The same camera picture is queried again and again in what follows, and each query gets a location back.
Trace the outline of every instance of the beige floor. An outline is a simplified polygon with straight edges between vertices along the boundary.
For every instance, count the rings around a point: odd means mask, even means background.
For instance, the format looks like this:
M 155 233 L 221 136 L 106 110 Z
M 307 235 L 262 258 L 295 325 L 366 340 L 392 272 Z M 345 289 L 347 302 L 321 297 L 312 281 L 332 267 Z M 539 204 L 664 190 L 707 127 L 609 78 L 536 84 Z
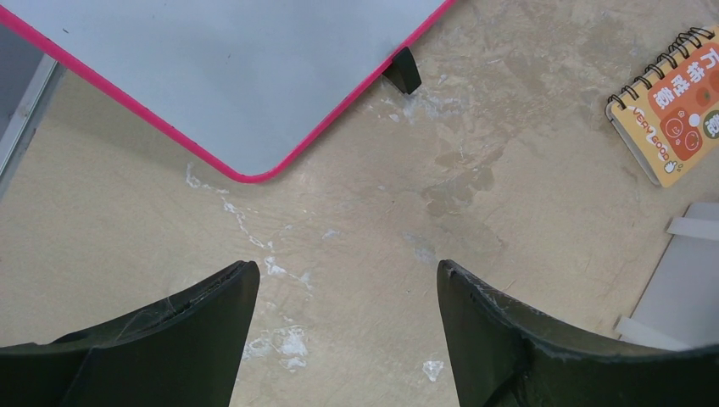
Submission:
M 236 259 L 264 275 L 237 406 L 456 405 L 438 259 L 612 335 L 670 217 L 719 199 L 719 160 L 653 187 L 605 99 L 719 6 L 602 3 L 459 1 L 414 46 L 415 96 L 377 82 L 263 185 L 68 75 L 0 203 L 0 344 L 48 342 Z

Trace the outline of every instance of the pink table edge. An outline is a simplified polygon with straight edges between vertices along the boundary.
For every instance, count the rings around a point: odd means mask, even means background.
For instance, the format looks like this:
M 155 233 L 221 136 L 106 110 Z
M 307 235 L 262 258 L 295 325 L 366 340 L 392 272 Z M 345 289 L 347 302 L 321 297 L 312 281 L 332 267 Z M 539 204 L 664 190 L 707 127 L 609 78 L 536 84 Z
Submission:
M 441 6 L 414 31 L 412 34 L 404 40 L 399 47 L 384 61 L 380 66 L 377 67 L 372 73 L 367 76 L 342 102 L 334 108 L 325 119 L 323 119 L 317 127 L 315 127 L 304 140 L 294 148 L 294 150 L 282 160 L 272 170 L 265 172 L 264 174 L 258 174 L 255 176 L 246 176 L 240 174 L 230 168 L 227 164 L 217 159 L 214 155 L 210 154 L 204 148 L 200 147 L 193 140 L 182 134 L 170 123 L 162 120 L 159 116 L 153 113 L 150 109 L 140 104 L 137 100 L 130 97 L 127 93 L 122 92 L 117 86 L 113 85 L 110 81 L 102 77 L 100 74 L 92 70 L 92 68 L 83 64 L 79 59 L 75 58 L 67 51 L 62 49 L 56 43 L 50 41 L 49 38 L 45 37 L 39 31 L 35 30 L 32 26 L 25 23 L 15 14 L 10 13 L 5 7 L 0 6 L 0 24 L 7 26 L 10 30 L 15 31 L 19 36 L 22 36 L 26 41 L 32 43 L 36 47 L 40 48 L 44 53 L 57 60 L 68 69 L 75 72 L 79 77 L 95 86 L 100 91 L 104 92 L 132 113 L 140 116 L 150 125 L 154 126 L 159 131 L 162 131 L 169 138 L 182 145 L 184 148 L 189 150 L 191 153 L 198 156 L 206 163 L 215 167 L 219 172 L 229 177 L 230 179 L 243 183 L 257 183 L 268 181 L 270 178 L 278 175 L 285 170 L 301 153 L 305 150 L 310 143 L 312 143 L 352 102 L 365 91 L 365 89 L 372 84 L 387 67 L 392 63 L 392 58 L 404 47 L 408 47 L 415 42 L 425 31 L 427 31 L 441 16 L 446 12 L 456 0 L 445 0 Z

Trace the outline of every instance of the black bracket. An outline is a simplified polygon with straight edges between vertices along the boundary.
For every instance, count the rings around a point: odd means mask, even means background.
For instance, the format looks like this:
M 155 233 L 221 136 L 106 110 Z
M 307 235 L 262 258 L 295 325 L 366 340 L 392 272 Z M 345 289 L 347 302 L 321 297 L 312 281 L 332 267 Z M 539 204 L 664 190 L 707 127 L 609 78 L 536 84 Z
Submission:
M 417 63 L 409 48 L 402 48 L 392 58 L 392 64 L 382 73 L 401 92 L 408 95 L 414 92 L 422 84 L 420 71 L 417 70 Z

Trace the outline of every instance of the notebook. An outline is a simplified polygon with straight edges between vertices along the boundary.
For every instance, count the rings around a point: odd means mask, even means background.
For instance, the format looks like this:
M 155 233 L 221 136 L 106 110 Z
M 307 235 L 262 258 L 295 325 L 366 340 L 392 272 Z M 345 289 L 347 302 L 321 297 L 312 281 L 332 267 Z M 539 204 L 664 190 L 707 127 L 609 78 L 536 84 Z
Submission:
M 719 144 L 719 25 L 677 36 L 606 114 L 650 180 L 669 187 Z

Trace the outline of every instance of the spiral notebook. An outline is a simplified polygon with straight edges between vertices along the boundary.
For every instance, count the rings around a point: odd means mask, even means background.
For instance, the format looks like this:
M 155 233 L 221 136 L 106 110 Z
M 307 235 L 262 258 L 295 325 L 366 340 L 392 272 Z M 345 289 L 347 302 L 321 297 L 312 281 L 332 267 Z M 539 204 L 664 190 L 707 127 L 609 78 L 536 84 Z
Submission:
M 677 36 L 606 114 L 650 180 L 669 187 L 719 144 L 719 25 Z

